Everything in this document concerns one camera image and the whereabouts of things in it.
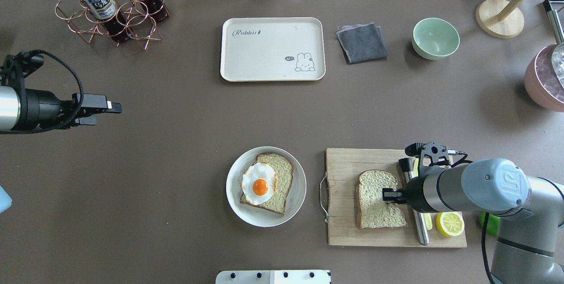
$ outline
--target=brown tablecloth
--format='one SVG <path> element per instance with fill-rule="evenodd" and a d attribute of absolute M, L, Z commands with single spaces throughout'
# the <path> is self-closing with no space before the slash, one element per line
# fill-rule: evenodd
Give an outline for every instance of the brown tablecloth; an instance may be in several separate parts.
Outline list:
<path fill-rule="evenodd" d="M 523 85 L 530 60 L 554 43 L 543 0 L 524 1 L 524 31 L 507 41 L 475 22 L 484 0 L 165 0 L 163 41 L 146 52 L 132 42 L 86 45 L 55 17 L 57 1 L 0 0 L 0 55 L 52 52 L 123 114 L 0 137 L 0 185 L 14 200 L 0 214 L 2 283 L 203 284 L 238 269 L 330 269 L 340 284 L 486 282 L 471 213 L 464 249 L 329 246 L 318 206 L 325 149 L 437 141 L 564 182 L 564 114 L 536 105 Z M 221 27 L 233 17 L 316 17 L 325 77 L 224 81 Z M 413 51 L 411 31 L 425 17 L 459 31 L 448 59 Z M 347 65 L 336 31 L 370 22 L 382 27 L 389 57 Z M 77 92 L 50 60 L 26 82 L 59 99 Z M 308 179 L 300 212 L 267 229 L 235 216 L 225 194 L 234 160 L 264 145 L 292 153 Z"/>

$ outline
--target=bread slice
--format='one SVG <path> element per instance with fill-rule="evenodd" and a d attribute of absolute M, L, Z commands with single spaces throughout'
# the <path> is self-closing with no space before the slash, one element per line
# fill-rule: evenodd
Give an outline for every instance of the bread slice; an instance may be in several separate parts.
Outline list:
<path fill-rule="evenodd" d="M 358 176 L 356 199 L 359 228 L 399 228 L 407 225 L 395 204 L 382 200 L 382 188 L 396 188 L 397 178 L 384 170 L 366 170 Z"/>
<path fill-rule="evenodd" d="M 278 175 L 278 179 L 276 180 L 276 191 L 269 200 L 266 200 L 266 202 L 256 206 L 246 200 L 245 194 L 241 195 L 239 202 L 266 209 L 277 214 L 284 214 L 284 212 L 286 212 L 286 198 L 290 192 L 290 187 L 292 187 L 294 166 L 292 166 L 290 161 L 284 156 L 276 153 L 259 154 L 256 156 L 254 163 L 256 164 L 258 162 L 266 162 L 274 168 L 274 172 Z"/>

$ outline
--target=egg yolk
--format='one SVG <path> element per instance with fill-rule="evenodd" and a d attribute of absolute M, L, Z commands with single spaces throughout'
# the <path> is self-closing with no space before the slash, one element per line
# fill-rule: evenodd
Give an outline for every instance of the egg yolk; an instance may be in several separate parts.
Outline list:
<path fill-rule="evenodd" d="M 268 191 L 266 180 L 259 178 L 258 180 L 254 181 L 254 183 L 252 184 L 252 191 L 259 196 L 266 194 L 266 192 Z"/>

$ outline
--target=green bowl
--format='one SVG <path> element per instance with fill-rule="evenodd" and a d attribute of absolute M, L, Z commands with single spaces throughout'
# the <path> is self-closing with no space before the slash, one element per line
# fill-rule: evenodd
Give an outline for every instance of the green bowl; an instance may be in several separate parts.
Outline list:
<path fill-rule="evenodd" d="M 424 59 L 444 59 L 458 49 L 460 36 L 451 23 L 427 18 L 413 28 L 411 45 Z"/>

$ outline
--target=lemon slice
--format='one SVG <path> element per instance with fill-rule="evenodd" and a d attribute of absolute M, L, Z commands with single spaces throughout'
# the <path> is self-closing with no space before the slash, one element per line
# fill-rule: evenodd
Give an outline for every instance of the lemon slice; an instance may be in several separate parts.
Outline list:
<path fill-rule="evenodd" d="M 427 228 L 427 230 L 431 230 L 433 228 L 433 219 L 431 218 L 431 214 L 425 212 L 423 214 L 423 219 L 425 220 L 425 228 Z"/>
<path fill-rule="evenodd" d="M 464 220 L 459 212 L 441 212 L 436 222 L 443 236 L 459 236 L 464 231 Z"/>
<path fill-rule="evenodd" d="M 419 176 L 419 159 L 413 160 L 413 177 Z"/>

